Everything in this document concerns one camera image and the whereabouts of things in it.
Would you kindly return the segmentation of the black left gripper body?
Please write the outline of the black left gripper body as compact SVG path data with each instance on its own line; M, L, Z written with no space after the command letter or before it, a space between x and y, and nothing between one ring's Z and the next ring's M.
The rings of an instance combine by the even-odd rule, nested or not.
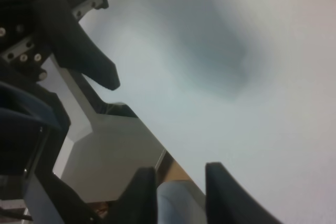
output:
M38 30L32 5L38 0L1 0L1 80L40 82L51 51Z

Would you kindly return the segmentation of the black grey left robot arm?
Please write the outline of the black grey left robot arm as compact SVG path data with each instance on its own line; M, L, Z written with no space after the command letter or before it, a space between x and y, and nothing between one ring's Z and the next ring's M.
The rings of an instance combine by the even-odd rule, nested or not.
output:
M108 0L1 0L1 174L20 176L34 223L101 223L53 168L70 118L53 92L40 85L43 63L83 74L101 86L120 86L115 64L79 21Z

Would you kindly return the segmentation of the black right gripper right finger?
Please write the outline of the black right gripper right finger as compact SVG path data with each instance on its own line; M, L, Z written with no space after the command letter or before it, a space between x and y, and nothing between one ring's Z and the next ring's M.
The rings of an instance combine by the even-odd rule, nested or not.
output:
M280 223L242 188L222 163L207 163L205 174L208 223Z

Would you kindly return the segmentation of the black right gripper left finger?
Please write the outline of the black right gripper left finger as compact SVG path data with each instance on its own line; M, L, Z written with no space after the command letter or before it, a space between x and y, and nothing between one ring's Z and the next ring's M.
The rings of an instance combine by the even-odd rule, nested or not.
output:
M157 223L156 172L140 168L109 209L106 223Z

